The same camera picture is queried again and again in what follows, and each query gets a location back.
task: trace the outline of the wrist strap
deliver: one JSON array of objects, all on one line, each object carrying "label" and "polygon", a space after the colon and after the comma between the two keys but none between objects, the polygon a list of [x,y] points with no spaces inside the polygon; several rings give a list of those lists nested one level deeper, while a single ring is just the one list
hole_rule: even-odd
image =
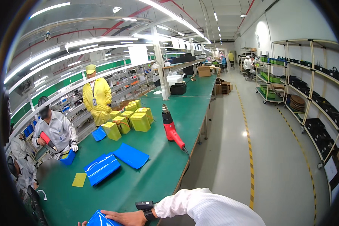
[{"label": "wrist strap", "polygon": [[152,210],[151,209],[148,209],[148,210],[143,210],[143,214],[145,215],[146,219],[148,221],[151,221],[151,220],[154,220],[156,219],[152,213]]}]

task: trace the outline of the yellow cap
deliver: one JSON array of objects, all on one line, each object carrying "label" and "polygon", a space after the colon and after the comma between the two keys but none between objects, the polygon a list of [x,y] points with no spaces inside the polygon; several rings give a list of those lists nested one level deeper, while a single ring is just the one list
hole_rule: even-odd
[{"label": "yellow cap", "polygon": [[96,68],[97,66],[95,66],[94,64],[90,64],[90,65],[87,65],[86,67],[85,67],[85,72],[86,72],[86,74],[93,74],[96,70],[95,70],[95,68]]}]

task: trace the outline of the security camera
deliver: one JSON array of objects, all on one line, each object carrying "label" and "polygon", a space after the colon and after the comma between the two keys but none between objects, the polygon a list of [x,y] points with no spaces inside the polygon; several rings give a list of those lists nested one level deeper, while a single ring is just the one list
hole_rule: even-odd
[{"label": "security camera", "polygon": [[45,34],[45,39],[44,42],[50,40],[52,37],[50,36],[50,31],[47,31],[47,33]]}]

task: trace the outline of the concrete floor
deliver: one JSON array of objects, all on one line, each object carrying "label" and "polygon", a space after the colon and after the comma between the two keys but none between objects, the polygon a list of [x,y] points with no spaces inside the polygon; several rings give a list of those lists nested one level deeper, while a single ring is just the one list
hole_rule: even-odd
[{"label": "concrete floor", "polygon": [[[274,103],[263,104],[255,82],[245,81],[236,71],[221,74],[236,83],[243,102],[254,162],[254,211],[267,226],[314,225],[314,194],[301,148]],[[181,188],[208,187],[246,205],[250,203],[250,159],[239,98],[234,90],[211,102],[208,140],[197,145]],[[283,105],[278,106],[293,128],[309,160],[316,190],[317,222],[329,207],[325,171],[318,170],[318,153],[307,133]],[[188,216],[162,220],[161,226],[195,225]]]}]

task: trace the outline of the white glove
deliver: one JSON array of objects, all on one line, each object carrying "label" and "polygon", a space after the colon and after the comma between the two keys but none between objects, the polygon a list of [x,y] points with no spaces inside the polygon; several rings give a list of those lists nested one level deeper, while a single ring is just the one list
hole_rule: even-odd
[{"label": "white glove", "polygon": [[78,145],[72,144],[72,150],[73,150],[74,152],[78,151]]}]

